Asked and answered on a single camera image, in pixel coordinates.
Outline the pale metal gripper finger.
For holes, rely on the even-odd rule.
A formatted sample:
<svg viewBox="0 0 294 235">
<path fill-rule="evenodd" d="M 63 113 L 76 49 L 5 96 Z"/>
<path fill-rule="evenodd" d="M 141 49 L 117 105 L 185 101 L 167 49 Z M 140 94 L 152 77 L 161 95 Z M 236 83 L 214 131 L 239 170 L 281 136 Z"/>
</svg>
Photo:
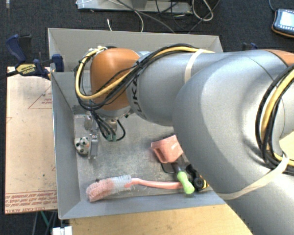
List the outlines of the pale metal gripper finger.
<svg viewBox="0 0 294 235">
<path fill-rule="evenodd" d="M 84 117 L 84 128 L 86 130 L 91 130 L 93 128 L 93 117 L 91 112 L 86 112 Z"/>
<path fill-rule="evenodd" d="M 95 159 L 98 154 L 99 138 L 97 130 L 91 129 L 89 134 L 88 159 Z"/>
</svg>

